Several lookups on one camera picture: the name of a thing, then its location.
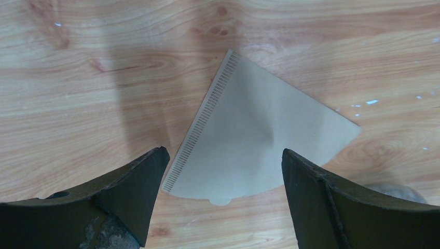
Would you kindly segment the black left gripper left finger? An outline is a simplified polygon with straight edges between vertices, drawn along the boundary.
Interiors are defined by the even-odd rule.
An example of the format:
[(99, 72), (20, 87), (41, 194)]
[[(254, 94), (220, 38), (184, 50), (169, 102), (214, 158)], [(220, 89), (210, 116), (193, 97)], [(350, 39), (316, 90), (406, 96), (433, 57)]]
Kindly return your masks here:
[(170, 156), (154, 148), (48, 198), (1, 203), (1, 248), (141, 248)]

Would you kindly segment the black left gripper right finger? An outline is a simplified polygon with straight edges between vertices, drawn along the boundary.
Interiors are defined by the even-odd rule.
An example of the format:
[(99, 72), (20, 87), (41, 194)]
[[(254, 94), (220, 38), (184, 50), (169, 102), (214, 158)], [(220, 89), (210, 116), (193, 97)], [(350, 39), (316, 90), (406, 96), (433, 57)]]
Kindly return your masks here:
[(388, 196), (285, 149), (282, 175), (299, 248), (439, 248), (439, 207)]

